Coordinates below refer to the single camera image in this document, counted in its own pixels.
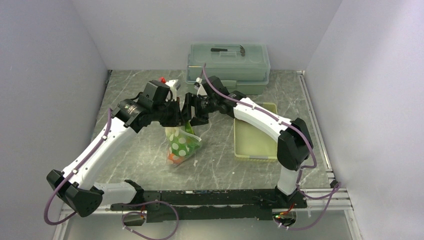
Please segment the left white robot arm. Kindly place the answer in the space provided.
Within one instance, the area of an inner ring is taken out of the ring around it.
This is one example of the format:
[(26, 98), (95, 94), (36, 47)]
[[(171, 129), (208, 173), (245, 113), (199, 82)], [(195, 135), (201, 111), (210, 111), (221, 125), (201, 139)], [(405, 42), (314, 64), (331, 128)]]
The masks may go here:
[(118, 150), (134, 139), (151, 122), (176, 127), (181, 123), (177, 100), (178, 80), (151, 80), (134, 98), (108, 110), (106, 125), (88, 147), (63, 170), (52, 170), (47, 181), (55, 195), (80, 217), (91, 215), (98, 207), (125, 204), (131, 210), (144, 203), (143, 189), (134, 181), (98, 183), (97, 177)]

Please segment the orange peach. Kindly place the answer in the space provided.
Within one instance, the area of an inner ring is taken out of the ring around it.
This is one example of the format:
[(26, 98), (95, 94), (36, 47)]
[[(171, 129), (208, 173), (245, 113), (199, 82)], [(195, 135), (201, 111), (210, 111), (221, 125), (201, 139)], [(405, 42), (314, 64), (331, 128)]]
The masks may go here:
[(179, 165), (185, 161), (184, 156), (178, 156), (174, 153), (169, 153), (166, 158), (166, 163), (168, 165)]

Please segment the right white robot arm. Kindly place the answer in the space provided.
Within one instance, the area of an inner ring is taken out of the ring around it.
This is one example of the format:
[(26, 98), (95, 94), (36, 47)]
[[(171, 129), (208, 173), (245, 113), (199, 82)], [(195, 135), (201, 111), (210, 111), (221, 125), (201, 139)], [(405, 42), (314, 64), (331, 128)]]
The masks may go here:
[(295, 201), (304, 161), (313, 154), (313, 143), (304, 120), (279, 116), (255, 103), (244, 93), (229, 91), (216, 76), (198, 78), (196, 94), (186, 93), (182, 114), (192, 126), (205, 125), (214, 112), (244, 121), (271, 137), (277, 144), (276, 157), (281, 173), (276, 203), (287, 208)]

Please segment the clear dotted zip bag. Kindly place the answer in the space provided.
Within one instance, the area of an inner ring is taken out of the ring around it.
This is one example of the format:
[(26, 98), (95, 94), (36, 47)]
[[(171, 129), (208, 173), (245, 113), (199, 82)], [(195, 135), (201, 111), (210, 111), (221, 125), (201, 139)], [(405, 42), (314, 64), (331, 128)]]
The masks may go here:
[(203, 146), (203, 139), (197, 135), (190, 122), (182, 126), (165, 127), (168, 142), (166, 163), (180, 165)]

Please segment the watermelon slice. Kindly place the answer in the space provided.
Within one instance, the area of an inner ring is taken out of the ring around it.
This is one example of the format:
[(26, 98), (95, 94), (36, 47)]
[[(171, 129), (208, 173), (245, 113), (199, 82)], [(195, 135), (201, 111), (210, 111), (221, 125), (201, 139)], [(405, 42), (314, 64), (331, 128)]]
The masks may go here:
[(191, 135), (195, 135), (195, 132), (194, 132), (194, 130), (193, 130), (193, 128), (192, 128), (192, 126), (191, 126), (190, 122), (186, 122), (186, 123), (185, 123), (185, 125), (184, 125), (184, 130), (185, 130), (185, 132), (187, 132), (187, 133), (189, 133), (189, 134), (191, 134)]

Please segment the green cabbage leaf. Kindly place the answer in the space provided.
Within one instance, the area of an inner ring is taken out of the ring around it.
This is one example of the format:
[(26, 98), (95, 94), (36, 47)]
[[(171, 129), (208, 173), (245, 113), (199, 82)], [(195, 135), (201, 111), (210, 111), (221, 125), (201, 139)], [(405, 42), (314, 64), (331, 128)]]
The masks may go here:
[(202, 145), (199, 136), (185, 132), (182, 127), (167, 127), (165, 134), (169, 143), (167, 154), (173, 153), (186, 159)]

